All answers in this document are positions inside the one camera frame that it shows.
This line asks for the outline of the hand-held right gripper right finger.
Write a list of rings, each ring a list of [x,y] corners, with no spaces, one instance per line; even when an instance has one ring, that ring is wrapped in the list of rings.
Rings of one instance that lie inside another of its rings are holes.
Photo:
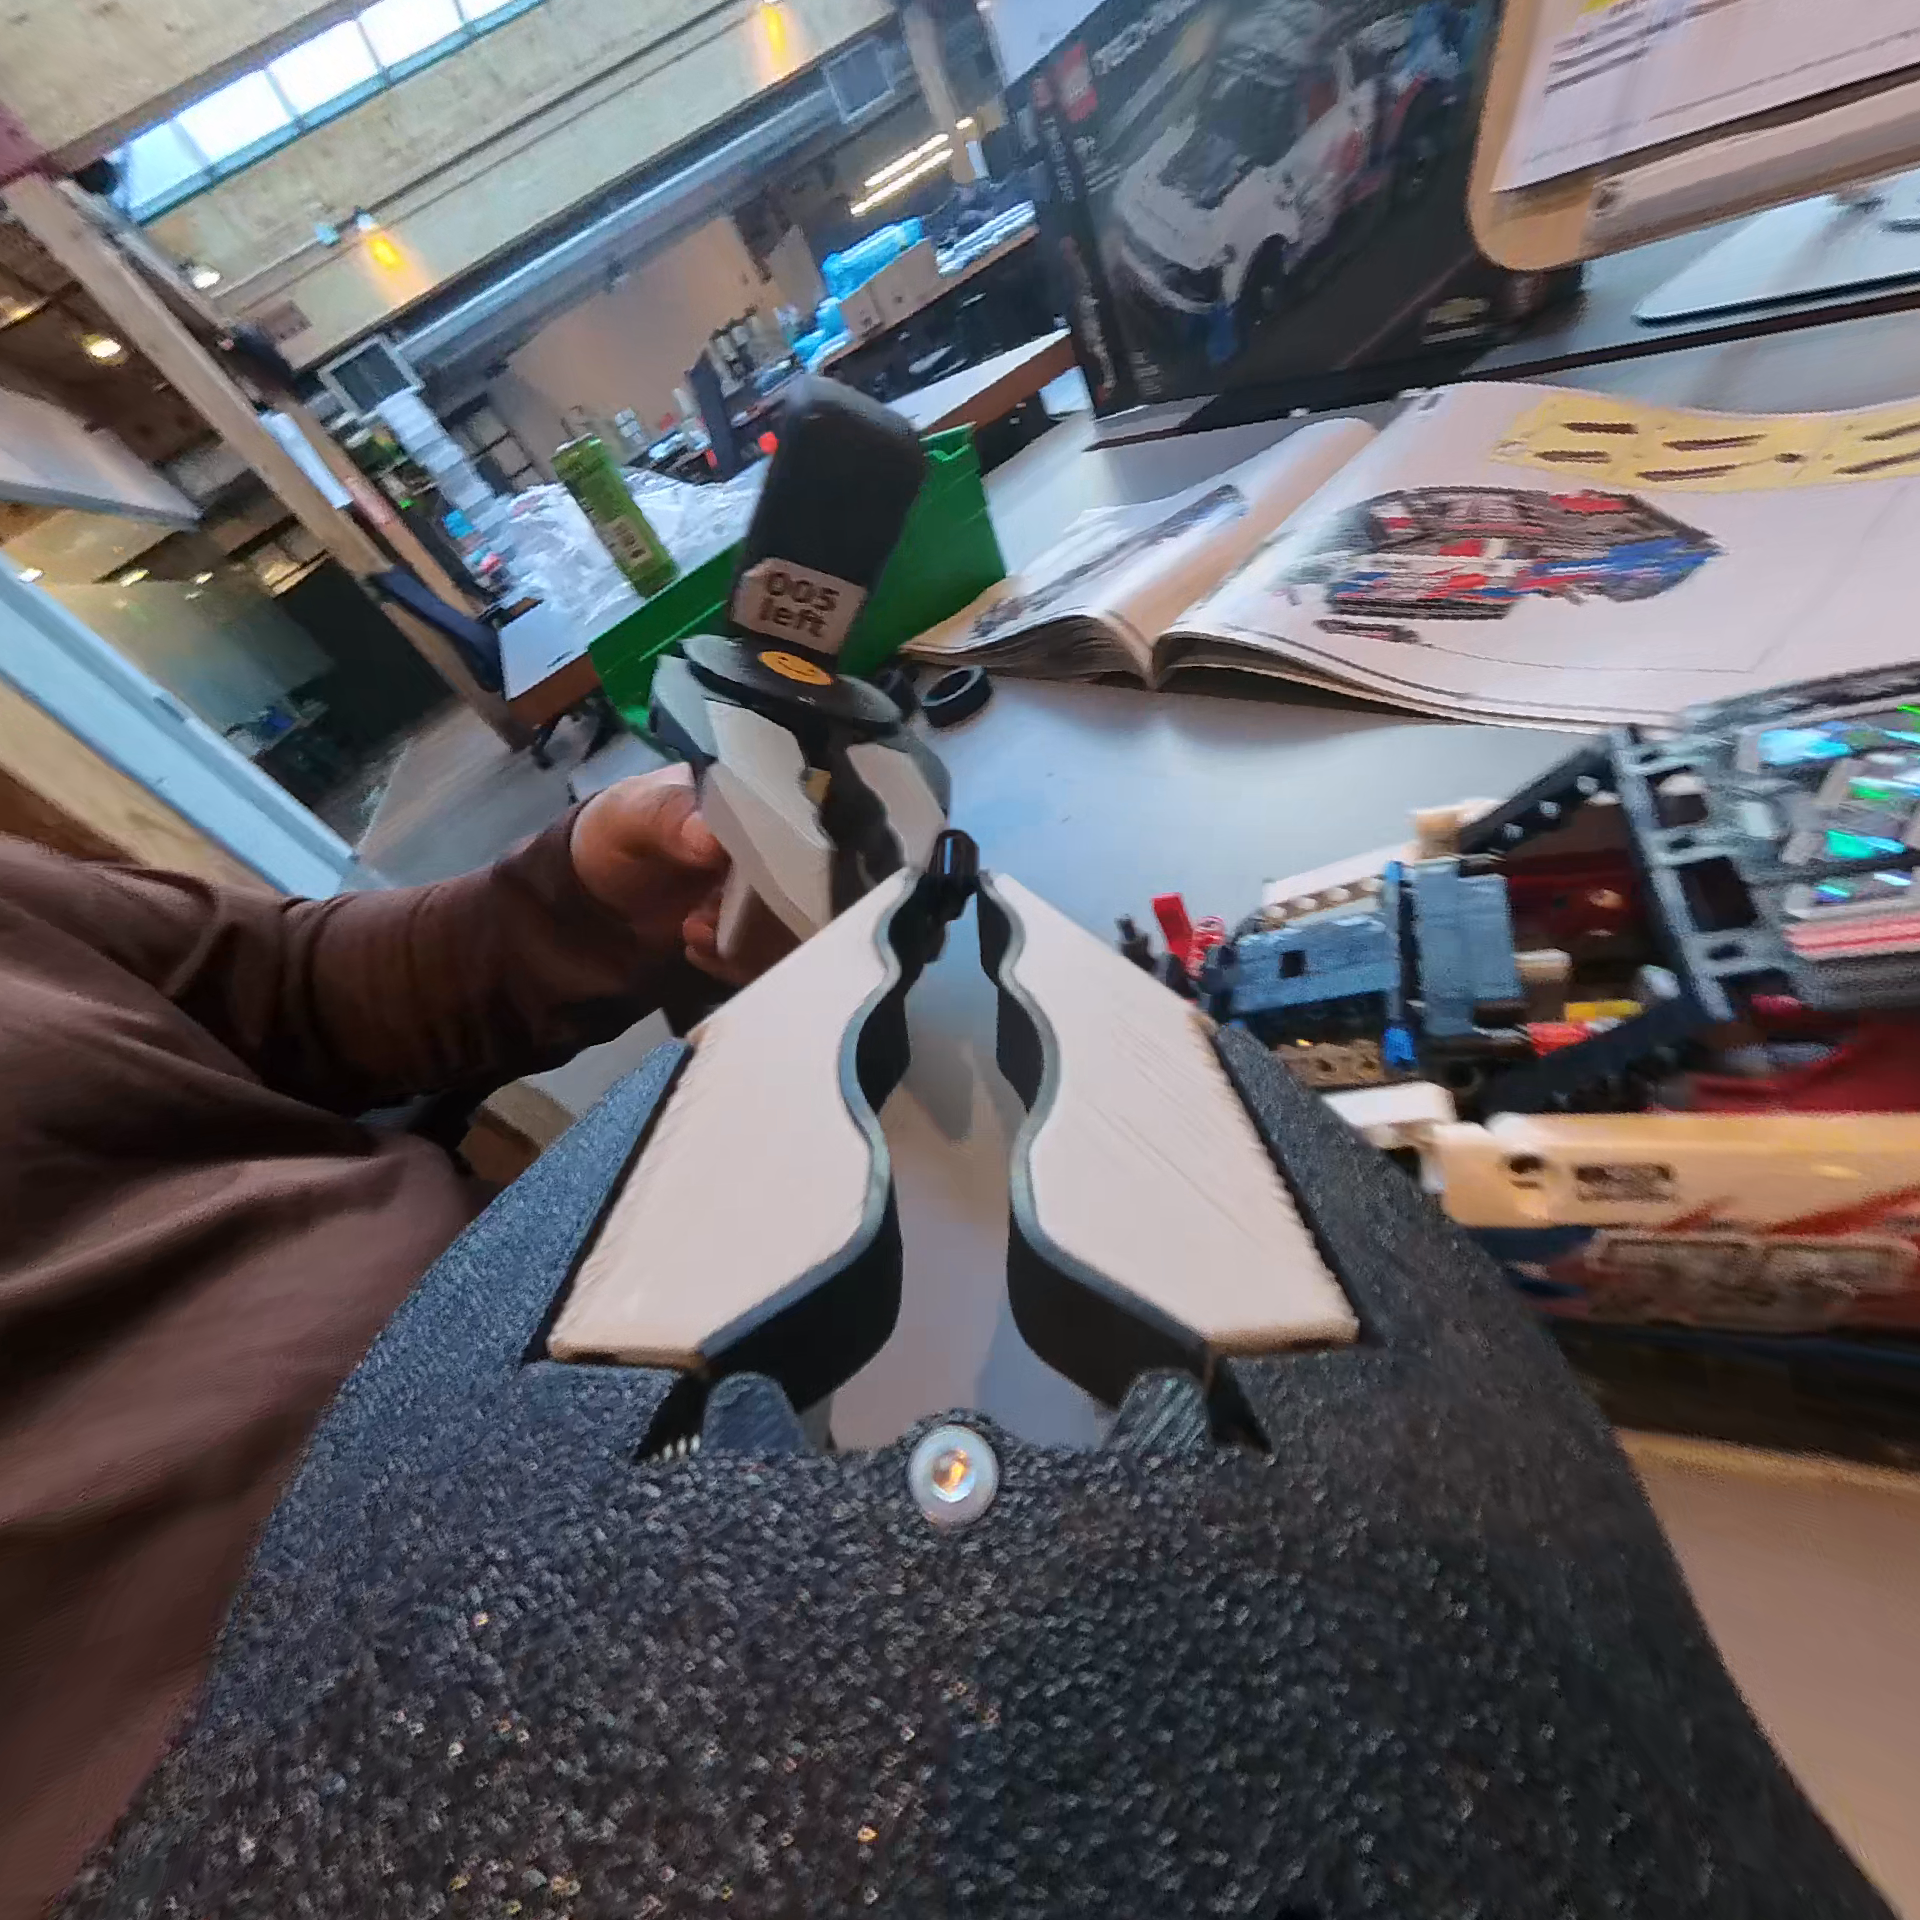
[[[1116,1407],[1150,1373],[1349,1349],[1360,1317],[1192,1000],[1020,880],[978,882],[1024,1343]]]

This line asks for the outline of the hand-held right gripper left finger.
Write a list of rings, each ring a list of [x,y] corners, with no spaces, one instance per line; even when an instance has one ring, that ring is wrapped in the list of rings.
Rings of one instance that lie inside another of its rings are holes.
[[[906,1062],[900,870],[683,1042],[544,1350],[830,1401],[900,1305],[877,1109]]]

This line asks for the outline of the black striped toy brick panel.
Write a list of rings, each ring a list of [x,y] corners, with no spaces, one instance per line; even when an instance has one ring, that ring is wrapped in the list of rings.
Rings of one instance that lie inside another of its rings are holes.
[[[929,852],[929,863],[912,894],[912,952],[922,966],[929,966],[945,952],[948,927],[970,909],[976,884],[976,838],[958,826],[945,826]]]

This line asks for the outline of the person's left forearm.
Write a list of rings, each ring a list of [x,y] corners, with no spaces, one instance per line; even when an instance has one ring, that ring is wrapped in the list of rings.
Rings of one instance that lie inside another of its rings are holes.
[[[630,916],[579,872],[585,814],[459,877],[235,906],[182,1004],[268,1087],[328,1113],[476,1092],[563,1065],[683,982],[683,904]]]

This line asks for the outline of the grey desk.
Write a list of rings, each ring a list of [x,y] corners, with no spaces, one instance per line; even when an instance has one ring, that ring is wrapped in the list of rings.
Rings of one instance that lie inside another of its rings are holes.
[[[1696,236],[1592,266],[1547,353],[1584,346],[1600,318],[1630,318],[1644,287],[1702,248]],[[1544,376],[1720,413],[1844,412],[1915,392],[1915,349],[1908,308]],[[1093,431],[1074,413],[988,482],[1014,568],[1082,510],[1184,490],[1282,438],[1280,423],[1116,448]],[[467,708],[441,717],[400,756],[362,846],[370,868],[436,880],[537,832],[569,801],[576,733],[563,736],[563,770],[540,772]],[[939,753],[988,863],[1108,937],[1163,890],[1236,916],[1267,880],[1398,842],[1412,809],[1498,799],[1569,744],[1201,671],[1162,692],[1013,681]],[[994,996],[971,930],[915,990],[908,1018],[909,1071],[882,1111],[902,1310],[832,1404],[832,1440],[876,1446],[918,1417],[978,1407],[1034,1442],[1091,1445],[1099,1407],[1021,1343],[1004,1301],[1018,1104],[993,1065]],[[1915,1478],[1665,1437],[1627,1449],[1747,1700],[1888,1901],[1915,1914]]]

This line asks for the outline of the person's left hand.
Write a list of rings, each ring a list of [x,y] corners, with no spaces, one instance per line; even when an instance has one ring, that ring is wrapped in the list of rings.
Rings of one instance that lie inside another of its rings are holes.
[[[730,852],[706,824],[683,764],[634,775],[593,796],[569,840],[576,880],[635,940],[650,961],[685,961],[730,984],[754,964],[717,940]]]

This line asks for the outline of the green plastic bin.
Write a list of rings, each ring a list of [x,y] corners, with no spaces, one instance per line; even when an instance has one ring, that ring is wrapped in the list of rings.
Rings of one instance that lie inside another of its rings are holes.
[[[962,423],[926,434],[929,469],[902,535],[840,655],[868,676],[909,639],[941,626],[1004,581],[1004,560],[980,477],[976,431]],[[593,638],[588,663],[617,716],[641,729],[660,657],[685,634],[725,629],[744,541],[732,541],[635,613]]]

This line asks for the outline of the green drink can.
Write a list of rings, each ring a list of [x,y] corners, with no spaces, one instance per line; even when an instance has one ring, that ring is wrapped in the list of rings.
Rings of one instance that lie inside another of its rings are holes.
[[[652,596],[681,576],[635,503],[626,470],[598,436],[581,434],[561,442],[552,464],[628,588]]]

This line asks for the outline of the cardboard box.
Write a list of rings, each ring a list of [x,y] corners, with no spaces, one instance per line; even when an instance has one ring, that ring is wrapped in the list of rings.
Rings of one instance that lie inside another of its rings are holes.
[[[946,292],[939,253],[930,240],[893,256],[852,292],[840,296],[846,330],[865,340],[936,304]]]

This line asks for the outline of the blue wrapped bundle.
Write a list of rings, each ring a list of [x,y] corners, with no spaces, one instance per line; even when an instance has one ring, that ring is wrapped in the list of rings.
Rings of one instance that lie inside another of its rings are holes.
[[[922,247],[924,240],[924,220],[906,216],[860,236],[843,248],[830,250],[821,263],[828,296],[848,300],[857,287],[892,266],[900,256]]]

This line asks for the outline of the partly built toy brick car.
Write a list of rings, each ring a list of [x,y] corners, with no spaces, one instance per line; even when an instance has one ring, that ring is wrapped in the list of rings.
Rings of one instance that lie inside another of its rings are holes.
[[[1918,1320],[1918,676],[1582,743],[1248,919],[1118,948],[1260,1040],[1545,1311],[1886,1349]]]

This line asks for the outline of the person's brown shirt torso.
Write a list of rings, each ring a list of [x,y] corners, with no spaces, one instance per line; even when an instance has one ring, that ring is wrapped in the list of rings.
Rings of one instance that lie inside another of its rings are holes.
[[[314,1421],[468,1191],[182,1004],[235,906],[4,842],[4,1914],[150,1774]]]

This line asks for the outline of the black toy set box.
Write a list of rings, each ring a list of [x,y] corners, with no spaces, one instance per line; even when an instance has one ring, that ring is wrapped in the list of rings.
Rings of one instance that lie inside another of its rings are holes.
[[[1221,423],[1449,378],[1582,296],[1469,182],[1493,2],[1112,2],[998,26],[1041,238],[1101,418]]]

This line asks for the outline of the yellow sticker sheet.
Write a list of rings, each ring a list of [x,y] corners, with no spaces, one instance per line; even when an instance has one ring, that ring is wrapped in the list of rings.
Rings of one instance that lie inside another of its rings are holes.
[[[1605,489],[1689,494],[1902,482],[1918,474],[1918,398],[1840,413],[1708,413],[1544,390],[1493,462]]]

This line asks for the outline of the grey ventilation duct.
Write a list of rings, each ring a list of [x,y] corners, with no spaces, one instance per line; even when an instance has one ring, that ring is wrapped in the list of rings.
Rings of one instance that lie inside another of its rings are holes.
[[[491,368],[576,302],[605,292],[617,272],[732,212],[769,176],[867,133],[918,92],[898,36],[860,39],[778,86],[771,102],[732,112],[394,319],[310,356],[301,373],[318,376],[374,337],[426,376]]]

